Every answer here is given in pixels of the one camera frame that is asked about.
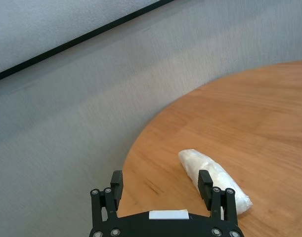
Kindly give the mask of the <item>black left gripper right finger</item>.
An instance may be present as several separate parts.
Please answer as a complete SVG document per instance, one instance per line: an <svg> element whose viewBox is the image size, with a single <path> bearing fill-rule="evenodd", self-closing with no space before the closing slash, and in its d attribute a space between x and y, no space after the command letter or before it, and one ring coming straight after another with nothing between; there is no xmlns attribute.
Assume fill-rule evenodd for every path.
<svg viewBox="0 0 302 237"><path fill-rule="evenodd" d="M235 191L232 188L222 190L213 186L212 178L207 170L199 170L198 189L206 208L210 211L210 217L238 225Z"/></svg>

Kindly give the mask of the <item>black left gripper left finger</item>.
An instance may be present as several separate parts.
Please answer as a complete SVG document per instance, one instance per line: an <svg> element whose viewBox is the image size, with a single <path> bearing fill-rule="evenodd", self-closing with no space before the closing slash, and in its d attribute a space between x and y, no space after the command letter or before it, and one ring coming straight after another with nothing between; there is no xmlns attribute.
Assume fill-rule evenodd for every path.
<svg viewBox="0 0 302 237"><path fill-rule="evenodd" d="M123 172L113 172L110 186L100 191L90 191L92 229L91 232L104 232L104 229L112 228L118 221L117 211L123 192Z"/></svg>

